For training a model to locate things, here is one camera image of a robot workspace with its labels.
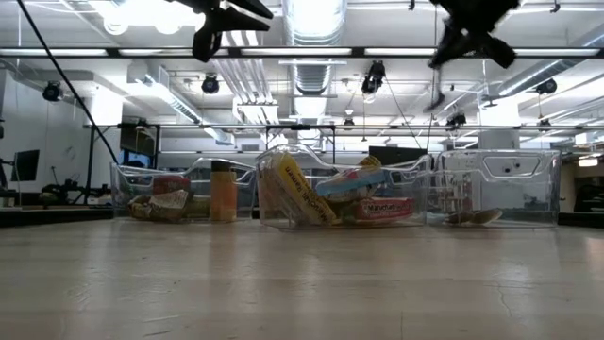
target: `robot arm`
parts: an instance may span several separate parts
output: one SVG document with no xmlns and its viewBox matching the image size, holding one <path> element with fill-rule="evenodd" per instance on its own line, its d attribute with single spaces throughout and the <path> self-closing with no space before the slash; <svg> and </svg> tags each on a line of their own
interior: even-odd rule
<svg viewBox="0 0 604 340">
<path fill-rule="evenodd" d="M 206 22 L 193 37 L 193 56 L 208 62 L 220 49 L 223 32 L 233 30 L 267 31 L 270 26 L 249 17 L 234 7 L 224 9 L 221 0 L 166 0 L 177 1 L 193 9 L 195 13 L 206 14 Z M 229 3 L 248 10 L 262 18 L 273 19 L 273 13 L 260 0 L 228 0 Z"/>
<path fill-rule="evenodd" d="M 442 6 L 449 17 L 445 20 L 445 32 L 428 66 L 438 73 L 446 63 L 474 53 L 499 64 L 510 67 L 516 59 L 513 49 L 505 42 L 493 38 L 491 32 L 496 23 L 519 6 L 518 0 L 430 0 Z M 445 102 L 445 95 L 438 91 L 432 103 L 424 109 L 433 111 Z"/>
</svg>

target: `wall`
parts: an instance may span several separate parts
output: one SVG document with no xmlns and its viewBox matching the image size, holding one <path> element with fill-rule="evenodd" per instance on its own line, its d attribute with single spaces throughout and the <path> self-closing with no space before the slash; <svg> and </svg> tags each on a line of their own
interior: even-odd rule
<svg viewBox="0 0 604 340">
<path fill-rule="evenodd" d="M 6 71 L 0 71 L 5 81 L 2 115 L 5 138 L 0 140 L 0 157 L 12 161 L 15 152 L 40 150 L 36 181 L 21 183 L 22 192 L 39 192 L 54 183 L 51 170 L 56 167 L 57 180 L 77 179 L 86 182 L 89 131 L 82 128 L 84 113 L 65 102 L 49 103 L 42 94 L 17 83 Z M 8 180 L 12 168 L 4 166 Z M 16 182 L 10 189 L 18 189 Z"/>
</svg>

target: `wire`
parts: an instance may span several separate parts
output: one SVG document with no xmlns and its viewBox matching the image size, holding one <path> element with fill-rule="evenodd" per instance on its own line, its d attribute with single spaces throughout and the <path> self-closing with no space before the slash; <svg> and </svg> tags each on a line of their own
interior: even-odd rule
<svg viewBox="0 0 604 340">
<path fill-rule="evenodd" d="M 21 198 L 21 178 L 19 177 L 19 156 L 15 157 L 15 164 L 13 165 L 13 171 L 17 177 L 17 191 L 19 192 L 19 205 L 23 207 L 23 199 Z"/>
<path fill-rule="evenodd" d="M 48 44 L 46 44 L 46 41 L 42 37 L 42 34 L 40 33 L 38 27 L 36 26 L 36 23 L 34 23 L 34 20 L 31 17 L 31 14 L 29 14 L 29 11 L 27 10 L 27 7 L 25 6 L 24 1 L 17 0 L 17 3 L 19 4 L 19 7 L 21 7 L 21 11 L 23 12 L 23 15 L 26 17 L 27 21 L 29 22 L 31 29 L 34 31 L 34 34 L 36 34 L 36 37 L 42 44 L 42 47 L 44 48 L 44 50 L 46 51 L 46 55 L 53 62 L 53 65 L 57 69 L 57 72 L 59 72 L 61 78 L 63 79 L 63 81 L 65 81 L 65 83 L 67 84 L 67 87 L 69 87 L 69 90 L 72 92 L 72 94 L 74 94 L 75 100 L 82 107 L 82 109 L 84 110 L 84 113 L 86 113 L 86 116 L 88 116 L 88 119 L 91 121 L 92 128 L 96 131 L 96 133 L 98 133 L 101 136 L 101 140 L 103 140 L 103 143 L 107 147 L 107 150 L 108 150 L 109 154 L 111 155 L 111 159 L 113 160 L 113 162 L 117 163 L 117 158 L 115 157 L 115 153 L 113 153 L 113 150 L 111 149 L 111 146 L 109 145 L 109 142 L 107 141 L 107 138 L 105 138 L 105 136 L 101 133 L 101 129 L 94 122 L 94 118 L 92 118 L 91 112 L 88 110 L 88 107 L 86 106 L 86 104 L 84 104 L 84 100 L 82 100 L 82 98 L 79 96 L 79 94 L 76 91 L 76 88 L 74 87 L 72 82 L 69 80 L 69 78 L 65 75 L 65 72 L 63 72 L 63 69 L 60 67 L 59 63 L 57 62 L 57 59 L 55 59 L 55 56 L 53 56 L 53 53 L 50 51 L 50 48 L 48 48 Z"/>
<path fill-rule="evenodd" d="M 57 9 L 57 8 L 49 8 L 43 4 L 32 4 L 29 3 L 29 6 L 32 7 L 37 7 L 40 9 L 47 9 L 50 11 L 54 11 L 54 12 L 58 12 L 58 13 L 73 13 L 73 14 L 94 14 L 94 13 L 98 13 L 98 10 L 71 10 L 71 9 Z"/>
<path fill-rule="evenodd" d="M 390 89 L 390 93 L 393 95 L 393 99 L 394 102 L 396 104 L 396 107 L 398 108 L 398 112 L 400 113 L 400 115 L 403 117 L 403 121 L 405 121 L 405 126 L 409 129 L 409 132 L 411 133 L 411 136 L 413 137 L 413 139 L 415 140 L 415 142 L 417 143 L 417 146 L 419 148 L 422 148 L 422 146 L 419 144 L 419 142 L 417 141 L 417 138 L 415 137 L 415 134 L 413 133 L 413 130 L 409 127 L 409 122 L 407 121 L 407 117 L 405 117 L 405 113 L 403 112 L 403 110 L 400 108 L 400 105 L 398 105 L 398 100 L 396 100 L 396 96 L 394 95 L 394 90 L 393 87 L 390 86 L 390 81 L 388 81 L 387 77 L 384 77 L 384 80 L 386 80 L 386 85 L 388 85 L 388 88 Z"/>
<path fill-rule="evenodd" d="M 436 10 L 436 5 L 434 5 L 434 46 L 436 46 L 437 39 L 438 39 L 437 18 L 438 18 L 438 11 Z M 436 95 L 436 77 L 437 77 L 436 73 L 437 73 L 437 71 L 435 69 L 432 69 L 432 100 L 434 99 L 434 95 Z M 443 74 L 441 73 L 441 69 L 439 68 L 439 70 L 438 70 L 438 80 L 439 80 L 438 86 L 441 86 L 441 77 L 442 76 L 443 76 Z M 427 152 L 430 147 L 430 133 L 432 132 L 432 122 L 434 122 L 434 111 L 430 112 L 430 124 L 428 125 L 428 139 L 426 141 L 426 151 Z"/>
</svg>

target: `computer monitor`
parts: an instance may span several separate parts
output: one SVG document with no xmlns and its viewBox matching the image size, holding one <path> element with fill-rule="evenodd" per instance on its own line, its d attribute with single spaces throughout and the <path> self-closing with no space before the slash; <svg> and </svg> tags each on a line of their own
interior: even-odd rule
<svg viewBox="0 0 604 340">
<path fill-rule="evenodd" d="M 34 181 L 38 174 L 38 159 L 40 150 L 31 150 L 15 153 L 14 166 L 12 167 L 11 181 Z"/>
<path fill-rule="evenodd" d="M 417 161 L 427 153 L 425 149 L 421 148 L 369 146 L 369 155 L 377 158 L 382 165 Z"/>
</svg>

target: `security camera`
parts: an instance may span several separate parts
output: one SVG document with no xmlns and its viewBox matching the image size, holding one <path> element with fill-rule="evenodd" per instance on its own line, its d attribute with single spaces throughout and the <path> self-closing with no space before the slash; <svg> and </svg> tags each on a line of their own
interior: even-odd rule
<svg viewBox="0 0 604 340">
<path fill-rule="evenodd" d="M 352 120 L 352 118 L 346 118 L 344 119 L 344 125 L 345 126 L 354 126 L 355 125 L 355 121 Z"/>
<path fill-rule="evenodd" d="M 49 81 L 42 92 L 42 97 L 49 102 L 61 101 L 63 99 L 63 90 L 60 87 L 60 82 Z"/>
<path fill-rule="evenodd" d="M 551 127 L 551 123 L 549 123 L 549 119 L 542 119 L 542 120 L 539 121 L 539 124 L 537 124 L 537 126 L 539 126 L 539 127 Z M 540 128 L 539 132 L 547 132 L 547 129 Z"/>
<path fill-rule="evenodd" d="M 363 94 L 376 93 L 382 84 L 382 79 L 386 77 L 386 67 L 381 60 L 374 60 L 369 68 L 365 80 L 362 82 L 361 90 Z"/>
<path fill-rule="evenodd" d="M 206 79 L 201 84 L 201 90 L 204 92 L 204 94 L 217 94 L 218 90 L 220 90 L 217 75 L 207 74 Z"/>
</svg>

